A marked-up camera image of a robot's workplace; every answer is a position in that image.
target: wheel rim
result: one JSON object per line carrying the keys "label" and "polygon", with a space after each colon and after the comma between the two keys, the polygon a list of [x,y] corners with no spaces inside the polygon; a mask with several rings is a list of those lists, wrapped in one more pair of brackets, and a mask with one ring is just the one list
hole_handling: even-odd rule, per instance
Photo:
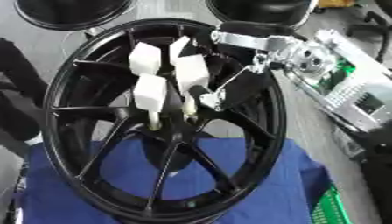
{"label": "wheel rim", "polygon": [[[186,223],[204,220],[227,210],[246,197],[268,175],[282,148],[286,128],[284,99],[273,77],[270,86],[260,93],[263,100],[254,105],[265,107],[265,127],[257,124],[254,117],[249,117],[246,106],[250,107],[251,102],[224,113],[203,108],[197,122],[184,122],[178,110],[168,110],[163,118],[165,131],[157,133],[146,128],[146,114],[134,106],[107,106],[137,81],[126,62],[126,55],[135,45],[135,39],[155,41],[157,45],[159,41],[173,41],[183,34],[194,36],[209,29],[212,27],[208,24],[174,18],[123,24],[88,41],[59,70],[45,98],[45,148],[55,169],[87,202],[131,221]],[[230,58],[230,61],[234,60],[244,65],[251,59],[240,61]],[[229,77],[234,74],[235,71],[232,71],[224,75]],[[251,145],[249,151],[254,152],[254,156],[247,157],[247,163],[233,177],[224,174],[203,150],[193,145],[195,134],[214,119],[226,120],[242,127],[247,133],[248,145]],[[114,128],[98,149],[101,153],[94,154],[93,159],[87,159],[85,149],[89,147],[96,120],[113,122]],[[160,193],[168,169],[160,171],[155,190],[148,199],[114,188],[99,177],[100,164],[114,145],[132,135],[165,141],[166,150],[162,159],[165,162],[170,161],[176,150],[184,152],[184,147],[187,148],[186,154],[204,166],[217,180],[215,189],[191,199],[162,200]],[[193,201],[197,206],[185,206],[185,201]]]}

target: gray floor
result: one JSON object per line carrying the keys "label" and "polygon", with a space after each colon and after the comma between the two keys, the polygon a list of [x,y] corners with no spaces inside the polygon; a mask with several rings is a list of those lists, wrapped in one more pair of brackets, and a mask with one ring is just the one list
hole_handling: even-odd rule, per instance
{"label": "gray floor", "polygon": [[[204,0],[139,1],[137,7],[128,14],[104,25],[104,27],[119,25],[137,18],[153,17],[191,18],[213,25],[218,24],[218,20],[207,10]],[[369,3],[364,9],[329,10],[323,15],[312,15],[307,24],[300,28],[299,32],[307,37],[311,37],[320,28],[336,29],[343,32],[348,25],[360,23],[364,12],[369,10],[378,11],[372,3]],[[54,77],[59,66],[64,62],[64,51],[61,50],[61,45],[67,34],[46,31],[27,24],[13,10],[12,0],[0,1],[0,36],[14,41],[46,81],[50,81]],[[71,53],[83,42],[83,37],[79,32],[72,33],[65,42],[65,54]],[[380,38],[356,39],[354,42],[367,53],[375,55],[378,51]],[[386,64],[392,66],[392,53],[389,52],[386,59]],[[351,162],[334,143],[332,127],[326,117],[314,107],[303,93],[297,91],[288,83],[280,73],[277,73],[276,77],[280,80],[286,96],[289,116],[288,137],[295,139],[315,160],[327,166],[341,192],[345,209],[353,223],[381,223],[368,195],[368,189],[365,187],[358,165]],[[37,111],[33,110],[27,101],[20,100],[16,95],[11,95],[11,98],[24,110],[34,115],[37,114]],[[102,125],[101,132],[106,126],[105,124]],[[240,135],[238,130],[231,129],[222,123],[211,127],[211,131],[221,137]],[[13,143],[4,133],[0,133],[0,141],[12,151],[24,149],[23,145]]]}

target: foam block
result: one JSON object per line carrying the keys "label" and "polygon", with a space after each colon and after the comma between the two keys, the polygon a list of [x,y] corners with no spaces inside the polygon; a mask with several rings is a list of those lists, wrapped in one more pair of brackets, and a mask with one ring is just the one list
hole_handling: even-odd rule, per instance
{"label": "foam block", "polygon": [[133,90],[136,106],[150,112],[161,112],[167,93],[166,79],[142,74]]}
{"label": "foam block", "polygon": [[187,36],[184,36],[170,45],[170,63],[173,66],[176,66],[176,60],[179,58],[179,55],[181,54],[184,47],[189,43],[189,41],[191,41],[191,39]]}
{"label": "foam block", "polygon": [[129,55],[130,70],[135,75],[157,74],[161,67],[161,49],[153,45],[138,43]]}
{"label": "foam block", "polygon": [[195,85],[206,88],[209,78],[208,67],[201,54],[177,59],[176,79],[182,95]]}

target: blue fabric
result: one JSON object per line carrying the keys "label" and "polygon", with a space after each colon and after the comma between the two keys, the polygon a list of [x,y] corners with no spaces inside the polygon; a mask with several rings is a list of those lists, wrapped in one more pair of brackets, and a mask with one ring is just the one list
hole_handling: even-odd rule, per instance
{"label": "blue fabric", "polygon": [[[245,143],[240,138],[211,138],[200,147],[227,173],[243,163]],[[50,166],[42,145],[31,149],[27,189],[21,198],[26,224],[116,224],[110,216],[80,199]],[[139,196],[151,193],[157,175],[144,157],[140,141],[117,145],[101,168],[101,175],[113,186]],[[164,199],[180,199],[212,188],[214,180],[192,162],[169,178]],[[311,222],[315,201],[329,187],[326,169],[312,161],[293,141],[287,140],[270,175],[245,200],[216,221],[220,224],[306,224]]]}

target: green plastic crate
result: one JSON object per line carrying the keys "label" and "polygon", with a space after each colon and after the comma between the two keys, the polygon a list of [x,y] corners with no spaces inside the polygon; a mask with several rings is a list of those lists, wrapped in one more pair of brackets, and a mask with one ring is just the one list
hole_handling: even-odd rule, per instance
{"label": "green plastic crate", "polygon": [[311,215],[313,224],[352,224],[348,219],[340,195],[332,186],[321,198]]}

